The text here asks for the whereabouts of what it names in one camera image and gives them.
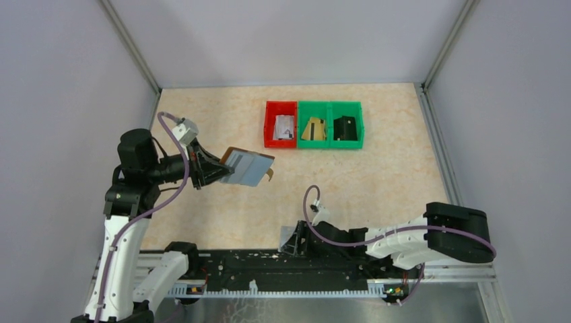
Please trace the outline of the silver grey credit card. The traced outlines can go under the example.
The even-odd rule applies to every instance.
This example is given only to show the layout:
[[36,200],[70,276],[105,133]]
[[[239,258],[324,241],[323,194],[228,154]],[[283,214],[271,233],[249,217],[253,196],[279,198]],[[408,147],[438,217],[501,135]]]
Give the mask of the silver grey credit card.
[[293,254],[295,249],[296,228],[281,226],[278,251],[284,254]]

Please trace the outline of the brown leather card holder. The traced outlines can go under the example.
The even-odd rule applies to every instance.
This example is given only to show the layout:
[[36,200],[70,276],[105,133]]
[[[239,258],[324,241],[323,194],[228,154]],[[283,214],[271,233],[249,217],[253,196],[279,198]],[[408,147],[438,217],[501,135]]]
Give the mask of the brown leather card holder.
[[274,161],[275,157],[271,155],[229,147],[220,163],[233,172],[219,179],[219,182],[256,187],[264,177],[267,177],[268,181],[272,180],[274,171],[271,166]]

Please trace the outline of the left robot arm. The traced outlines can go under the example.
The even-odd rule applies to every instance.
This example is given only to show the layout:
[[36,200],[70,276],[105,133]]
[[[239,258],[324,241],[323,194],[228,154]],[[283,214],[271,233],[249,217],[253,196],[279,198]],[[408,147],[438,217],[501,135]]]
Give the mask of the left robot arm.
[[72,322],[153,322],[175,282],[192,279],[202,269],[195,244],[172,242],[159,265],[135,284],[142,239],[158,210],[159,186],[190,180],[200,189],[234,172],[197,139],[187,143],[180,155],[159,157],[147,129],[123,134],[118,154],[121,163],[105,194],[104,247],[96,286],[84,313]]

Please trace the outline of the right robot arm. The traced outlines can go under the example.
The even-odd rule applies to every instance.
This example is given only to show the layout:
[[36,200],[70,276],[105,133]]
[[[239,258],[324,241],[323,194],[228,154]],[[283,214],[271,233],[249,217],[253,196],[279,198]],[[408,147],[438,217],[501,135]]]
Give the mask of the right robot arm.
[[278,250],[301,257],[338,256],[359,264],[379,260],[387,277],[431,261],[455,259],[481,264],[495,259],[485,212],[432,202],[423,215],[403,224],[381,228],[342,230],[328,222],[330,213],[320,203],[315,216],[287,227]]

